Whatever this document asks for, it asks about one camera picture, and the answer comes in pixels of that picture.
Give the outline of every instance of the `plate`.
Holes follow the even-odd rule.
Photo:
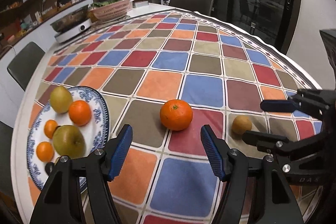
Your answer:
[[[92,118],[90,122],[79,127],[85,140],[85,154],[87,156],[97,148],[103,148],[108,140],[110,131],[109,111],[103,96],[88,86],[74,86],[68,89],[74,101],[84,100],[91,108]],[[68,113],[57,114],[50,106],[50,101],[40,110],[29,131],[27,140],[27,167],[30,176],[36,186],[42,190],[48,175],[44,170],[45,163],[40,161],[36,155],[36,147],[39,143],[48,141],[52,143],[43,131],[47,120],[53,119],[59,125],[73,124]],[[53,162],[60,155],[55,151]],[[86,189],[86,178],[79,179],[81,193]]]

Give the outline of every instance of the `pink plastic basket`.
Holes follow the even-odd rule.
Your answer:
[[[98,7],[92,10],[99,20],[111,20],[123,17],[127,14],[130,0],[120,0],[118,2]]]

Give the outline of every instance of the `chair backrest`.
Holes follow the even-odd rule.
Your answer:
[[[170,0],[169,2],[169,6],[196,11],[206,16],[211,14],[212,4],[213,0]]]
[[[250,13],[247,0],[239,0],[239,11],[242,15],[246,15],[247,13]]]
[[[11,142],[13,128],[0,121],[0,192],[14,200],[11,181]]]
[[[26,90],[30,78],[44,54],[45,52],[37,44],[29,42],[8,65],[8,73],[23,90]]]

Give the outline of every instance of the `small orange fruit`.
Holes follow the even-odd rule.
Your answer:
[[[54,157],[54,148],[49,142],[41,142],[36,148],[36,154],[40,161],[49,162]]]
[[[58,124],[55,120],[47,120],[47,122],[44,125],[43,131],[48,138],[52,139],[56,127],[58,127]]]
[[[68,112],[70,119],[78,126],[84,126],[91,120],[90,106],[83,100],[73,102]]]
[[[186,129],[193,120],[191,106],[183,100],[169,100],[165,102],[160,110],[162,124],[174,131]]]

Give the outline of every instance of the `chair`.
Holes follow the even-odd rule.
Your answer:
[[[211,14],[213,0],[170,0],[169,6],[189,11],[196,11],[203,15]]]
[[[241,14],[240,21],[242,20],[243,16],[246,16],[246,22],[247,22],[247,18],[252,19],[253,13],[250,11],[247,0],[239,0],[239,11]]]
[[[44,54],[45,52],[37,44],[29,42],[8,65],[8,73],[23,90],[26,90]]]
[[[16,207],[11,180],[11,141],[13,128],[0,121],[0,219],[4,222],[22,223]]]

